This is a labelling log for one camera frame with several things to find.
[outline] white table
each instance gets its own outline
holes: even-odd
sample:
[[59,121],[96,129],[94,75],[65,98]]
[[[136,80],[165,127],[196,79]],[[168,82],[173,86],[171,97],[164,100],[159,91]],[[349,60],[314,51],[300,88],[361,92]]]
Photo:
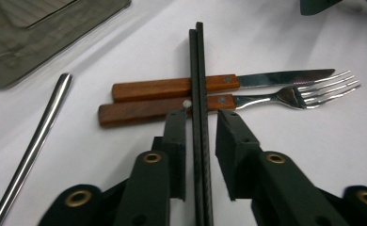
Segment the white table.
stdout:
[[[367,7],[367,3],[355,1]],[[324,107],[282,105],[238,111],[265,151],[289,155],[318,187],[342,196],[367,186],[367,11],[340,3],[315,16],[297,0],[136,1],[54,57],[22,83],[0,90],[0,200],[65,72],[72,89],[4,225],[37,225],[65,189],[107,190],[126,179],[164,123],[98,125],[113,83],[188,77],[188,30],[204,23],[207,74],[351,70],[363,87]],[[260,93],[262,89],[244,93]],[[187,201],[171,200],[171,225],[195,225],[191,121],[187,121]],[[209,117],[215,225],[256,225],[249,200],[231,202],[215,157]]]

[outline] fork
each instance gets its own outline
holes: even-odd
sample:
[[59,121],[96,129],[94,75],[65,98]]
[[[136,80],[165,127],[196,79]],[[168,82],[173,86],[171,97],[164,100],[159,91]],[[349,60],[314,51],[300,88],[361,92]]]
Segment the fork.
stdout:
[[280,103],[294,109],[313,109],[360,88],[359,81],[354,80],[355,75],[345,76],[349,73],[351,71],[332,75],[307,86],[286,87],[272,94],[232,97],[236,103],[236,109],[270,102]]
[[[332,75],[307,85],[283,88],[276,93],[265,95],[210,95],[207,96],[209,112],[218,109],[241,109],[250,105],[281,103],[294,109],[312,109],[336,100],[358,89],[361,84],[350,71]],[[190,97],[160,100],[114,103],[101,105],[98,120],[102,127],[141,123],[163,119],[166,114],[181,107],[190,107]]]

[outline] wooden handle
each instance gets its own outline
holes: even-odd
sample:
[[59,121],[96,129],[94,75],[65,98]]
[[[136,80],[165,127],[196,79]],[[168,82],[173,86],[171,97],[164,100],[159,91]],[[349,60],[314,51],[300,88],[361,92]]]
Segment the wooden handle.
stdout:
[[[185,100],[190,100],[190,98],[178,97],[101,105],[98,110],[99,124],[102,127],[113,127],[148,121],[160,121],[166,117],[169,111],[183,107]],[[208,96],[207,105],[209,111],[235,109],[232,95]]]
[[[208,92],[239,89],[236,75],[206,77]],[[112,88],[114,102],[132,102],[190,96],[190,78],[165,79],[148,82],[118,83]]]

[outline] metal straw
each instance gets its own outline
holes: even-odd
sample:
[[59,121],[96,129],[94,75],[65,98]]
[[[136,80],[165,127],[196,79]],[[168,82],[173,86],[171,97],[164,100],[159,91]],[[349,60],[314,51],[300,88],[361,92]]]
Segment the metal straw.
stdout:
[[54,92],[52,93],[51,99],[49,100],[49,103],[45,108],[45,112],[40,119],[40,124],[38,125],[37,130],[35,131],[35,134],[32,137],[31,142],[27,147],[27,150],[24,153],[23,159],[20,162],[19,167],[16,169],[16,172],[14,173],[13,178],[8,185],[8,189],[6,190],[4,196],[2,197],[2,200],[0,201],[0,225],[2,225],[2,222],[5,219],[8,210],[10,209],[11,205],[16,199],[16,196],[22,188],[25,178],[31,170],[34,161],[39,154],[40,149],[45,142],[49,131],[52,128],[52,125],[54,124],[57,112],[59,111],[63,100],[67,95],[71,83],[71,74],[63,73],[62,75],[60,75],[60,78],[56,83]]

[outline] table knife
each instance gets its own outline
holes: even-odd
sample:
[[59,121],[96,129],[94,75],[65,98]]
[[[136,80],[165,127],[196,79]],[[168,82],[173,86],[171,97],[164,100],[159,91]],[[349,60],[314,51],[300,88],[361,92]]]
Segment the table knife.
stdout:
[[[247,88],[273,87],[305,84],[324,79],[334,69],[257,73],[236,76],[235,74],[206,77],[208,93],[233,91]],[[132,102],[190,96],[190,78],[165,79],[113,85],[114,102]]]

